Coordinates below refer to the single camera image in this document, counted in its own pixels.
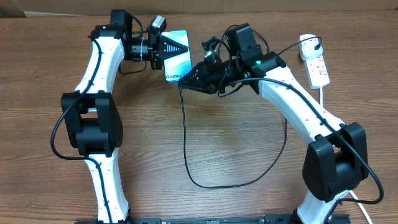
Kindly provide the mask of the blue Samsung Galaxy smartphone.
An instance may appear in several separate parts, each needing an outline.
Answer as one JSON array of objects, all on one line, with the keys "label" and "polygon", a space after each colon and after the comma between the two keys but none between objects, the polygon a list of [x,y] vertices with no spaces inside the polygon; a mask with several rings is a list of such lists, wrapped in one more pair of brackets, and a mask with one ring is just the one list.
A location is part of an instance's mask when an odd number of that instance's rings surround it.
[{"label": "blue Samsung Galaxy smartphone", "polygon": [[188,32],[186,30],[171,30],[161,33],[161,36],[163,35],[189,47],[188,52],[184,54],[168,59],[162,59],[165,81],[168,83],[178,82],[192,69]]}]

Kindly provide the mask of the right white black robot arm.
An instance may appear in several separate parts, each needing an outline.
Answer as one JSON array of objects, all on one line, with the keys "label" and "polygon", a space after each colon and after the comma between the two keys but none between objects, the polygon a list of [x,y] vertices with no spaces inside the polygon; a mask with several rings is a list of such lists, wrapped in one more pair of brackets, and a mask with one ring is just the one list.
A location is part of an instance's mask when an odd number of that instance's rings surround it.
[{"label": "right white black robot arm", "polygon": [[307,152],[303,179],[307,194],[285,223],[348,223],[335,215],[370,173],[366,133],[358,123],[345,124],[322,107],[298,83],[280,55],[263,52],[249,24],[235,25],[202,44],[207,55],[178,81],[181,90],[226,95],[226,87],[249,85],[284,115],[303,139]]}]

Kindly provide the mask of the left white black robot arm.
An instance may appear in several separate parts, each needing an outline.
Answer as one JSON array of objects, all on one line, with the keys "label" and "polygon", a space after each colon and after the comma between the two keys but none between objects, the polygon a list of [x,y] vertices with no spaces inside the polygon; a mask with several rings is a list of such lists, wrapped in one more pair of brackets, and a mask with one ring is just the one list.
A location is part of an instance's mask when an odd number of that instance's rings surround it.
[{"label": "left white black robot arm", "polygon": [[164,70],[176,82],[192,69],[188,32],[167,31],[167,21],[155,16],[147,27],[133,32],[137,17],[113,9],[109,24],[98,25],[89,36],[92,53],[74,92],[61,98],[62,115],[78,160],[85,161],[98,203],[95,223],[132,223],[119,170],[123,124],[112,95],[123,61],[144,62]]}]

